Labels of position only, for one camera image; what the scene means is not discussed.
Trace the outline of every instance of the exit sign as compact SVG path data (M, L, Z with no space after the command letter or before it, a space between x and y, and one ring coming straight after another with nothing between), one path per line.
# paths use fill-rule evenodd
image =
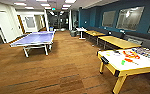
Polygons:
M52 8L52 10L56 10L55 8Z

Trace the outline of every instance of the ceiling light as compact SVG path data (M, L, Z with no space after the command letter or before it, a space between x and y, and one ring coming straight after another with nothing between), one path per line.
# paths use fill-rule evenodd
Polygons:
M25 7L26 9L34 9L33 7Z
M74 3L76 0L65 0L66 3Z
M63 7L70 7L71 5L63 5Z
M67 10L68 8L62 8L63 10Z
M49 4L41 4L41 6L50 6Z
M21 5L21 6L26 6L27 4L25 3L14 3L15 5Z
M51 7L45 7L45 9L52 9Z
M36 1L42 1L42 2L44 2L44 1L47 1L47 0L36 0Z
M60 13L62 13L62 14L63 14L63 13L64 13L64 11L61 11Z

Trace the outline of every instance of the air vent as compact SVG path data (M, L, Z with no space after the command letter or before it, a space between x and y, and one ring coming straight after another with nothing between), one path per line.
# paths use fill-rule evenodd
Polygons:
M56 3L55 1L48 1L48 3Z

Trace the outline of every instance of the white table top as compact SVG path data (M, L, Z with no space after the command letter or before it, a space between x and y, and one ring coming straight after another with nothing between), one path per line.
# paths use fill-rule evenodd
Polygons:
M132 63L132 62L127 62L125 61L124 65L122 65L122 60L124 60L125 55L123 54L123 51L126 50L118 50L120 54L115 53L114 51L99 51L99 54L101 56L104 56L109 63L116 69L118 70L130 70L130 69L137 69L137 68L145 68L145 67L150 67L150 58L145 57L143 55L138 54L138 56L140 56L140 59L135 59L135 58L129 58L131 60L133 60L133 62L137 63Z
M76 28L77 31L87 31L85 28Z

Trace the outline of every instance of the wooden table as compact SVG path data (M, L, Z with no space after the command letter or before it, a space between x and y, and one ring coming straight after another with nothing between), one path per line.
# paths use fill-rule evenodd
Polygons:
M113 89L114 94L119 93L127 76L150 72L150 58L139 55L140 59L134 58L132 59L133 62L126 61L123 63L122 61L126 57L122 52L126 50L118 51L120 53L119 55L116 55L116 53L112 50L98 52L98 58L102 61L100 73L102 74L104 67L107 67L107 69L109 69L115 77L118 77L116 85Z
M122 48L122 49L128 49L128 48L140 47L141 46L141 45L138 45L138 44L135 44L135 43L132 43L132 42L114 37L114 36L101 36L101 37L98 37L98 38L105 41L104 49L105 49L105 46L106 46L106 42L109 42L109 43L111 43L115 46L118 46L118 47Z
M85 31L85 33L89 34L89 39L90 39L90 36L97 37L97 45L98 45L98 37L105 35L97 31Z

